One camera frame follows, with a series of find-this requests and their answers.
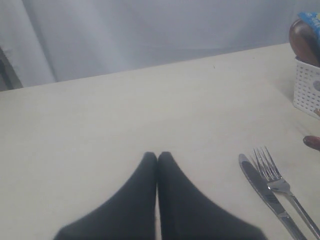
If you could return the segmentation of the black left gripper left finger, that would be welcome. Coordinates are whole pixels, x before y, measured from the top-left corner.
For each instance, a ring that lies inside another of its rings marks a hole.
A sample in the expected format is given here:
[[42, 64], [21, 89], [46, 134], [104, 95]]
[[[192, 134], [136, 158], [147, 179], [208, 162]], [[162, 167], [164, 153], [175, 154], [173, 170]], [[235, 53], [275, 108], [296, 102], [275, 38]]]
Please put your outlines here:
[[157, 157], [144, 153], [126, 183], [105, 203], [59, 230], [57, 240], [154, 240]]

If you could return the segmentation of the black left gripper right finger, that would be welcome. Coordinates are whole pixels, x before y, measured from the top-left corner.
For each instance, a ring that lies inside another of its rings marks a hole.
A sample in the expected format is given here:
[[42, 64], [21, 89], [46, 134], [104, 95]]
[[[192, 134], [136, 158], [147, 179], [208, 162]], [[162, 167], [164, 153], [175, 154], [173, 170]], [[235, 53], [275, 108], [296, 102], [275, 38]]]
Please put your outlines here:
[[257, 227], [208, 199], [187, 178], [170, 152], [157, 164], [161, 237], [164, 240], [264, 240]]

